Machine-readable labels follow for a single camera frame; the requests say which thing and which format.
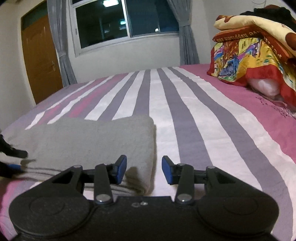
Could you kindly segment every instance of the gray cloth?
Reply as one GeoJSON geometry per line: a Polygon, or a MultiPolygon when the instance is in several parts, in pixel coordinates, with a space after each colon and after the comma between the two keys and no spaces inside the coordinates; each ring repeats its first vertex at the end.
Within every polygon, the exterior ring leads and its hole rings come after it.
{"type": "Polygon", "coordinates": [[[167,0],[179,23],[180,64],[199,64],[195,40],[189,23],[191,0],[167,0]]]}
{"type": "Polygon", "coordinates": [[[26,173],[20,177],[44,181],[74,165],[94,169],[126,155],[125,176],[119,186],[112,185],[113,193],[144,194],[150,188],[154,163],[154,129],[153,120],[146,116],[109,122],[61,118],[54,124],[5,135],[8,143],[28,151],[29,157],[4,157],[3,161],[25,166],[26,173]]]}
{"type": "Polygon", "coordinates": [[[52,39],[59,56],[63,86],[77,84],[68,57],[68,37],[65,0],[47,0],[47,11],[52,39]]]}

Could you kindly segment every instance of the white pillow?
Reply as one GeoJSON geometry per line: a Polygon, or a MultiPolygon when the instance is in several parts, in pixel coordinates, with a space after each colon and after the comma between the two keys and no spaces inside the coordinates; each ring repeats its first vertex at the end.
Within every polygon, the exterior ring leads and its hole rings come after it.
{"type": "Polygon", "coordinates": [[[267,97],[274,98],[280,93],[279,84],[272,79],[248,79],[248,84],[267,97]]]}

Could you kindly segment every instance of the window sill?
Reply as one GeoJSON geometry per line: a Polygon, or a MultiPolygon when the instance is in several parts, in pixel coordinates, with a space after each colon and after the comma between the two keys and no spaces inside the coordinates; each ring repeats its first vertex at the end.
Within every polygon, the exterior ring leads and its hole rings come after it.
{"type": "Polygon", "coordinates": [[[171,37],[171,36],[179,36],[178,32],[170,32],[170,33],[155,33],[155,34],[145,34],[145,35],[140,35],[140,36],[135,36],[135,37],[123,37],[123,38],[118,38],[118,39],[113,39],[109,40],[103,43],[98,43],[94,44],[88,47],[85,47],[81,49],[80,51],[77,51],[78,53],[75,53],[75,57],[78,57],[80,55],[86,54],[86,53],[91,53],[96,50],[99,50],[100,48],[110,46],[110,45],[119,45],[122,43],[126,42],[131,42],[131,41],[139,41],[142,39],[147,39],[147,38],[155,38],[155,37],[171,37]]]}

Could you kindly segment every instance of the door handle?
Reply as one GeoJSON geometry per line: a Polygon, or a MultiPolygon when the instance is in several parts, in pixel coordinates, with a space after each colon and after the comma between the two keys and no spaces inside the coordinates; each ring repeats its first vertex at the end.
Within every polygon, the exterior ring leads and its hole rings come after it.
{"type": "Polygon", "coordinates": [[[54,71],[56,71],[54,61],[52,61],[52,68],[53,68],[54,71]]]}

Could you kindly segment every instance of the folded gray towel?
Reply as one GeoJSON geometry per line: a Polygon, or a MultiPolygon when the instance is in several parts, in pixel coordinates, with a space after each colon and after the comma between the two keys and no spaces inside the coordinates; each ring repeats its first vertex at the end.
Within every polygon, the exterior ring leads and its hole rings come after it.
{"type": "MultiPolygon", "coordinates": [[[[54,124],[34,126],[19,133],[6,133],[5,140],[29,153],[21,161],[29,177],[40,181],[73,165],[94,169],[96,165],[114,163],[127,156],[127,169],[122,183],[112,185],[118,195],[139,195],[150,188],[154,163],[154,123],[150,117],[133,116],[110,122],[61,118],[54,124]]],[[[20,164],[13,157],[4,162],[20,164]]]]}

